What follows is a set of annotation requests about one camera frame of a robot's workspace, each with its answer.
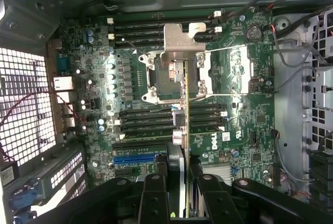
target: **motherboard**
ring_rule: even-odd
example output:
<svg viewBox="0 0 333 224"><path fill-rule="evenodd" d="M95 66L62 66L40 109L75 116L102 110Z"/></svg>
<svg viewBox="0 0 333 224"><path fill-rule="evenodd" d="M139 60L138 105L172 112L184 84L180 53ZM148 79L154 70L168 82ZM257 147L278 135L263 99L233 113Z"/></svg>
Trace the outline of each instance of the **motherboard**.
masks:
<svg viewBox="0 0 333 224"><path fill-rule="evenodd" d="M274 66L270 12L251 8L221 20L228 9L192 9L67 19L59 29L57 76L72 77L73 108L84 119L90 187L114 177L135 180L157 171L155 159L173 140L180 84L165 66L166 23L204 22L194 39L206 51L188 63L190 153L203 172L227 183L243 177L276 180Z"/></svg>

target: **perforated metal panel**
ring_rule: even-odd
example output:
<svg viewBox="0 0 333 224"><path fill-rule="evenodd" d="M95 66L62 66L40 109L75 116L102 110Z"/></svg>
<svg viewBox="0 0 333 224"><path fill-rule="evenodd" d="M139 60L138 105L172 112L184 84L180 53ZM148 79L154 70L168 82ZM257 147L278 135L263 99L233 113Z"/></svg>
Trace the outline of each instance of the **perforated metal panel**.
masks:
<svg viewBox="0 0 333 224"><path fill-rule="evenodd" d="M52 189L54 189L71 171L73 171L81 161L82 153L80 152L51 178Z"/></svg>
<svg viewBox="0 0 333 224"><path fill-rule="evenodd" d="M45 58L0 48L0 81L2 120L24 96L48 92ZM54 146L50 95L32 95L21 102L1 127L0 141L19 166Z"/></svg>
<svg viewBox="0 0 333 224"><path fill-rule="evenodd" d="M86 182L85 180L83 180L81 182L81 184L79 185L79 187L75 190L75 192L73 193L73 195L70 197L70 200L79 196L80 194L82 194L82 192L86 189Z"/></svg>
<svg viewBox="0 0 333 224"><path fill-rule="evenodd" d="M319 53L325 57L328 65L320 64L314 56L312 56L312 66L317 69L316 76L312 82L312 141L319 141L333 129L333 91L330 88L333 86L333 10L329 10L319 17L314 17L310 20L311 26L307 33L307 38L311 39L314 36L316 25L319 20L323 20L322 26L319 28L318 36L314 47ZM332 136L325 139L325 147L332 149Z"/></svg>

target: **red wire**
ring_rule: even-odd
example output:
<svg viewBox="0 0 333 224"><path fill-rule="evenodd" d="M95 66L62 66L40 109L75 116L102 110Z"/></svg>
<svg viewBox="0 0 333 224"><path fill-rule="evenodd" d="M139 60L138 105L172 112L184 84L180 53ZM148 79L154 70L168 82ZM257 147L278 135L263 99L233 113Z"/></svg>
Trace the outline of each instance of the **red wire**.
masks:
<svg viewBox="0 0 333 224"><path fill-rule="evenodd" d="M275 27L274 27L274 25L271 24L271 27L272 27L273 32L275 32Z"/></svg>
<svg viewBox="0 0 333 224"><path fill-rule="evenodd" d="M33 93L29 93L27 95L25 95L24 97L22 97L20 100L18 100L17 102L15 102L15 104L9 109L9 111L7 112L7 114L4 116L4 118L1 120L0 122L0 129L1 127L4 125L5 121L8 119L8 117L11 115L12 111L24 100L26 100L27 98L29 98L32 95L37 95L37 94L50 94L50 95L55 95L56 97L58 97L60 100L62 100L62 102L68 107L68 109L72 112L72 114L74 115L74 117L78 118L79 121L83 121L83 119L78 115L78 113L74 112L73 109L71 109L71 107L69 106L68 103L65 102L65 100L63 98L61 98L60 95L56 94L55 92L33 92ZM0 150L3 154L3 156L5 158L7 158L8 160L14 160L13 157L9 156L3 149L2 144L0 143Z"/></svg>

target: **blue pcie slot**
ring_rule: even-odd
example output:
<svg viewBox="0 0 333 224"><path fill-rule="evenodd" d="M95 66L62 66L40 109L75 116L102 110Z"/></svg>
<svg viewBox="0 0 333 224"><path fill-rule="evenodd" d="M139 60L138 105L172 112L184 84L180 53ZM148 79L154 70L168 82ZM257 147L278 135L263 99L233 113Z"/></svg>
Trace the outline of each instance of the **blue pcie slot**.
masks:
<svg viewBox="0 0 333 224"><path fill-rule="evenodd" d="M156 154L116 156L113 158L113 164L148 163L153 162L155 156Z"/></svg>

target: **cpu socket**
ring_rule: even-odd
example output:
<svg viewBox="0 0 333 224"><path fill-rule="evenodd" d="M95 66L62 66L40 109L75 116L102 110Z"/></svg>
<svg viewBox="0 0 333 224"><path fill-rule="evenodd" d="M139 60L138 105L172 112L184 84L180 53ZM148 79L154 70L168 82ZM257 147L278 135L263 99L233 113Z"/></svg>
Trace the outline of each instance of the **cpu socket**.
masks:
<svg viewBox="0 0 333 224"><path fill-rule="evenodd" d="M162 66L160 54L152 51L139 56L138 60L146 65L147 90L142 96L144 102L152 104L172 104L180 102L180 83L169 78L172 65ZM212 93L212 81L208 76L210 55L198 53L188 63L189 93L192 99L205 99Z"/></svg>

